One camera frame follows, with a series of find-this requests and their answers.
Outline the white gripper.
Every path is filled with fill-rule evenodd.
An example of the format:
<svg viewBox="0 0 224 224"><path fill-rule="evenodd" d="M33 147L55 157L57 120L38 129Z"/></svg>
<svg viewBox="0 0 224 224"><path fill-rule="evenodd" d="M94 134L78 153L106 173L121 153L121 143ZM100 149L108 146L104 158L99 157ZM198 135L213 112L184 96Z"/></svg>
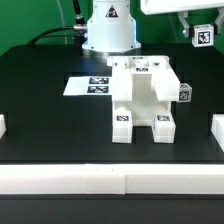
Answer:
<svg viewBox="0 0 224 224"><path fill-rule="evenodd" d="M183 26L183 35L189 37L190 25L187 22L187 11L224 7L224 0L140 0L140 7L145 15L179 12L178 18ZM224 8L219 8L214 22L216 35L221 33L223 23Z"/></svg>

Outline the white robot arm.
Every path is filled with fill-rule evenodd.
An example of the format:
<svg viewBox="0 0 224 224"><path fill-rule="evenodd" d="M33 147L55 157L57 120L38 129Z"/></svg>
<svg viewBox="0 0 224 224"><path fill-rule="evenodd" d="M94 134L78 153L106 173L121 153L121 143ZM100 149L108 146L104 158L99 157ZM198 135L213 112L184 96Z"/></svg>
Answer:
<svg viewBox="0 0 224 224"><path fill-rule="evenodd" d="M188 12L216 8L219 12L213 25L190 26ZM183 35L192 38L194 47L214 44L214 36L221 33L224 23L224 0L140 0L145 15L177 13L183 25ZM93 13L87 21L87 40L83 53L100 58L139 53L136 20L130 13L130 0L93 0Z"/></svg>

